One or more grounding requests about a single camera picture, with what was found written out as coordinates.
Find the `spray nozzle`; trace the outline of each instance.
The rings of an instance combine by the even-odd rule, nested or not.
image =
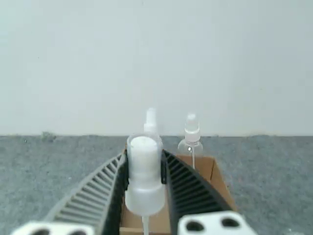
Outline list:
[[[146,114],[146,123],[143,126],[144,132],[157,133],[157,117],[156,109],[149,108]]]
[[[196,114],[190,113],[185,123],[185,139],[188,142],[200,140],[200,122]]]

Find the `floor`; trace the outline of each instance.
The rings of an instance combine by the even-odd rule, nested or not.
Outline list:
[[[0,231],[43,218],[127,137],[0,137]],[[181,138],[163,137],[176,152]],[[259,235],[313,231],[313,137],[205,137],[235,202]]]

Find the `mounting hole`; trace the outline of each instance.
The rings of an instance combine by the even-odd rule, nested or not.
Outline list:
[[[189,221],[186,225],[188,231],[200,232],[204,230],[204,227],[201,223],[197,221]]]
[[[239,223],[232,218],[225,218],[222,220],[222,224],[224,227],[239,227]]]
[[[82,230],[78,230],[78,231],[74,231],[73,233],[71,233],[70,235],[87,235],[87,233],[85,233]]]
[[[39,229],[35,232],[33,232],[31,235],[49,235],[50,232],[48,229]]]

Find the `white wall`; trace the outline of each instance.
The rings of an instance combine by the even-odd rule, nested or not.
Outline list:
[[[0,134],[313,135],[311,0],[2,0]]]

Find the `brown cardboard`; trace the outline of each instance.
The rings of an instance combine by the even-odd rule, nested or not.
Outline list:
[[[191,157],[178,156],[178,158],[191,165]],[[209,181],[212,186],[221,194],[225,201],[234,210],[236,210],[234,200],[232,199],[227,186],[223,181],[221,172],[214,158],[205,157],[197,159],[196,168],[199,170],[199,173],[202,175],[202,177]],[[141,217],[132,214],[124,204],[122,207],[120,234],[141,235],[143,233]],[[149,218],[149,231],[154,235],[169,235],[171,233],[167,203],[158,214]]]

